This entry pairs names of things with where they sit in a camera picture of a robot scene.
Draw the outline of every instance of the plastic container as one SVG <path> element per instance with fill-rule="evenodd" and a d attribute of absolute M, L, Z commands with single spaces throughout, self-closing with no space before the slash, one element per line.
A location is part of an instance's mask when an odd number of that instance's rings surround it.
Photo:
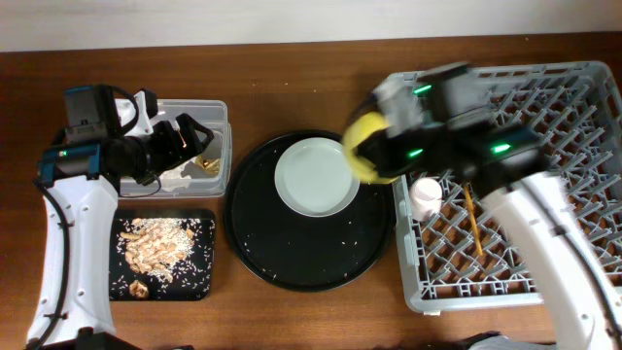
<path fill-rule="evenodd" d="M 152 123 L 160 121 L 175 121 L 175 117 L 188 113 L 197 122 L 209 127 L 214 132 L 214 140 L 209 144 L 203 156 L 206 159 L 220 158 L 221 169 L 217 176 L 193 179 L 166 179 L 162 174 L 160 181 L 162 189 L 145 199 L 164 198 L 208 198 L 219 197 L 225 194 L 226 183 L 231 170 L 231 126 L 227 121 L 226 105 L 222 101 L 210 100 L 177 100 L 159 99 L 157 101 L 158 115 Z M 121 179 L 122 195 L 141 195 L 152 193 L 157 189 L 157 183 L 148 186 L 136 184 L 130 178 Z"/>

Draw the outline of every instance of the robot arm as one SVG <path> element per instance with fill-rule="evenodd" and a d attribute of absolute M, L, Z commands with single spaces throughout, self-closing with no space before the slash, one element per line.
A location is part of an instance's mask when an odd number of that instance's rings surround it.
<path fill-rule="evenodd" d="M 520 124 L 496 128 L 466 73 L 465 64 L 452 64 L 420 75 L 414 89 L 384 82 L 363 104 L 371 113 L 346 130 L 346 158 L 368 182 L 446 170 L 470 181 L 525 259 L 559 347 L 622 349 L 620 297 L 577 225 L 561 179 L 547 172 L 538 138 Z M 374 104 L 380 113 L 368 107 Z"/>
<path fill-rule="evenodd" d="M 547 218 L 539 199 L 551 218 Z M 561 179 L 539 172 L 483 198 L 521 252 L 550 310 L 560 349 L 619 349 L 620 297 L 578 227 Z M 558 232 L 561 225 L 565 232 Z"/>
<path fill-rule="evenodd" d="M 113 92 L 127 101 L 115 101 Z M 60 134 L 66 143 L 54 140 L 35 180 L 46 201 L 48 238 L 29 349 L 76 344 L 84 332 L 115 333 L 108 262 L 121 177 L 143 185 L 159 181 L 159 174 L 200 155 L 214 139 L 186 114 L 176 118 L 177 129 L 170 122 L 151 125 L 157 104 L 147 90 L 132 96 L 118 87 L 76 87 L 65 91 L 65 102 L 70 126 Z M 134 117 L 122 122 L 131 112 Z"/>

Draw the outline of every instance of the black cutting board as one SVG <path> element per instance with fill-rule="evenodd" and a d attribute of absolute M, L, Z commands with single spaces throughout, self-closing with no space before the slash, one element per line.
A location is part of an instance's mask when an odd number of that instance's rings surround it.
<path fill-rule="evenodd" d="M 272 139 L 236 168 L 225 195 L 225 232 L 251 271 L 273 285 L 301 292 L 342 286 L 361 276 L 385 251 L 394 231 L 391 186 L 361 184 L 342 211 L 323 218 L 296 213 L 274 185 L 281 155 L 310 137 L 339 140 L 325 131 L 298 131 Z"/>
<path fill-rule="evenodd" d="M 125 231 L 123 222 L 135 218 L 175 218 L 198 219 L 192 227 L 190 221 L 181 224 L 195 232 L 192 254 L 183 262 L 177 262 L 173 271 L 177 277 L 172 283 L 162 284 L 157 278 L 144 273 L 135 273 L 125 261 Z M 145 283 L 149 289 L 147 300 L 201 300 L 209 295 L 214 262 L 214 238 L 216 219 L 214 213 L 206 209 L 165 209 L 165 210 L 118 210 L 113 220 L 110 235 L 110 263 L 108 290 L 110 300 L 135 301 L 129 293 L 129 285 L 134 280 Z"/>

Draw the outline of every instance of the dish rack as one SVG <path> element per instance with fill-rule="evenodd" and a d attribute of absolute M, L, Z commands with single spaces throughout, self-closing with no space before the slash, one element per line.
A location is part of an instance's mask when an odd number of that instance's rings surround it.
<path fill-rule="evenodd" d="M 414 87 L 420 72 L 395 73 Z M 573 62 L 476 68 L 469 74 L 495 106 L 495 122 L 524 123 L 541 137 L 594 252 L 622 293 L 622 99 L 609 68 Z M 408 189 L 418 178 L 443 189 L 441 212 L 412 219 Z M 462 185 L 451 171 L 394 182 L 404 295 L 417 312 L 538 304 L 529 270 L 503 228 L 473 199 L 484 256 L 478 257 Z"/>

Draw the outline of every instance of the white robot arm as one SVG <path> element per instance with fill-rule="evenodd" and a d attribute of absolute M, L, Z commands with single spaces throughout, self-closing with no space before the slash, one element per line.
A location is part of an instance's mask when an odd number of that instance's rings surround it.
<path fill-rule="evenodd" d="M 540 172 L 511 190 L 488 194 L 483 202 L 534 277 L 550 311 L 558 347 L 622 348 L 620 296 L 579 228 L 561 179 Z"/>
<path fill-rule="evenodd" d="M 126 100 L 116 101 L 113 92 Z M 48 238 L 27 348 L 136 349 L 113 337 L 108 297 L 121 176 L 159 182 L 163 171 L 200 155 L 214 135 L 186 114 L 175 119 L 177 128 L 152 125 L 156 96 L 147 90 L 132 96 L 118 87 L 76 87 L 65 91 L 65 103 L 70 126 L 44 152 L 35 180 L 46 202 Z"/>

